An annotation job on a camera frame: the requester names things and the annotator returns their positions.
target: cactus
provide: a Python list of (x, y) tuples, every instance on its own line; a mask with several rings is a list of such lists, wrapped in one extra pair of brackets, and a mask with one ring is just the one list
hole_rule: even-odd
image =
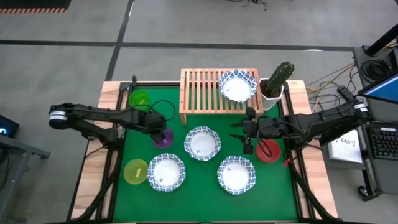
[(267, 81), (265, 89), (262, 89), (263, 95), (278, 97), (280, 94), (280, 86), (286, 82), (288, 77), (292, 75), (293, 71), (294, 65), (292, 63), (283, 62), (280, 64)]

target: computer monitor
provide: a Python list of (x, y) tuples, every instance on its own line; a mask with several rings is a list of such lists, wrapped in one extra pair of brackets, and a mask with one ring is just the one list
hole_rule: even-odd
[(19, 124), (11, 121), (10, 119), (0, 115), (0, 134), (9, 138), (13, 138), (17, 133)]
[(359, 90), (358, 96), (398, 104), (398, 71)]

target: green table surface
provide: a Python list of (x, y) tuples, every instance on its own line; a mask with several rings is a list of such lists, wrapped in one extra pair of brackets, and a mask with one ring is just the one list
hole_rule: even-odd
[[(243, 145), (229, 134), (241, 134), (241, 128), (230, 124), (243, 115), (188, 115), (182, 126), (178, 116), (179, 88), (140, 88), (148, 91), (151, 102), (169, 100), (175, 105), (176, 115), (167, 122), (174, 132), (174, 143), (159, 149), (148, 135), (128, 131), (124, 145), (121, 178), (119, 180), (114, 221), (117, 222), (216, 222), (216, 221), (296, 221), (297, 212), (288, 167), (282, 156), (278, 161), (265, 163), (255, 154), (243, 154)], [(154, 108), (166, 118), (172, 116), (171, 106), (159, 103)], [(278, 116), (276, 106), (266, 112)], [(210, 161), (192, 159), (185, 152), (183, 142), (187, 133), (196, 126), (206, 125), (216, 131), (221, 139), (221, 150)], [(284, 150), (283, 142), (277, 140)], [(185, 164), (186, 179), (173, 192), (158, 192), (149, 182), (131, 185), (126, 182), (123, 170), (133, 159), (143, 159), (148, 164), (161, 153), (176, 154)], [(233, 196), (221, 188), (217, 181), (217, 168), (227, 156), (243, 156), (256, 170), (256, 185), (246, 193)]]

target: wooden rack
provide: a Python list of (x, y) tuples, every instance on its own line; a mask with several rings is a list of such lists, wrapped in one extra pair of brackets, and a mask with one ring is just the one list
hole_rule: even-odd
[(218, 80), (224, 72), (234, 68), (181, 69), (180, 118), (186, 125), (188, 114), (244, 114), (246, 107), (256, 110), (256, 115), (264, 114), (257, 69), (239, 68), (250, 73), (257, 82), (256, 94), (244, 103), (236, 103), (225, 98), (218, 89)]

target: keyboard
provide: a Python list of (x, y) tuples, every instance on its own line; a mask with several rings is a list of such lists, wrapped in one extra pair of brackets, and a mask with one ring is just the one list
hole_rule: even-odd
[(372, 153), (376, 159), (398, 160), (398, 131), (395, 128), (368, 128)]

